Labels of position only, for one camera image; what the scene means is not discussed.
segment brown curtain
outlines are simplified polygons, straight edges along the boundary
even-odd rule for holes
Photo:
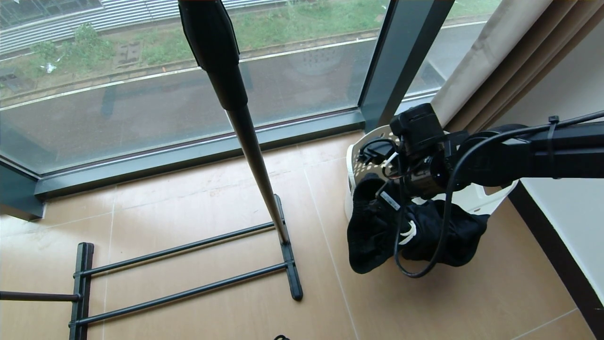
[[[445,129],[490,126],[603,18],[604,0],[503,0],[432,100]]]

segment perforated plastic basket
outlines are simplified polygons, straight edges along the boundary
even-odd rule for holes
[[[377,137],[388,138],[399,142],[399,139],[393,135],[388,125],[381,126],[375,130],[366,134],[363,138],[359,139],[358,142],[348,147],[346,152],[346,167],[348,168],[348,191],[344,200],[344,211],[346,217],[350,220],[352,215],[352,192],[354,192],[356,184],[365,177],[369,172],[377,174],[380,178],[386,180],[382,175],[382,168],[379,165],[369,164],[365,166],[362,163],[356,161],[359,157],[359,150],[363,144]],[[518,181],[514,181],[512,185],[494,193],[487,195],[484,188],[480,185],[471,184],[463,190],[457,191],[453,194],[453,203],[459,205],[466,212],[471,214],[492,214],[495,209],[501,204],[501,202],[507,197],[515,187]],[[444,200],[445,195],[440,194],[433,198],[433,200]],[[423,200],[415,198],[415,203],[423,203]]]

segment baseboard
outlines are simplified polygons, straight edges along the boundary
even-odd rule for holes
[[[550,221],[522,183],[519,182],[508,197],[556,269],[596,339],[604,339],[602,302]]]

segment white wall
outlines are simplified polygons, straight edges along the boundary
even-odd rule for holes
[[[604,22],[495,125],[547,123],[604,110]],[[604,180],[522,180],[604,301]]]

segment road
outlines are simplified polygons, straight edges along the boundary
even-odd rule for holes
[[[483,25],[443,29],[410,92],[440,86]],[[375,40],[241,64],[256,125],[355,106]],[[49,172],[231,130],[201,70],[82,91],[0,112],[0,151]]]

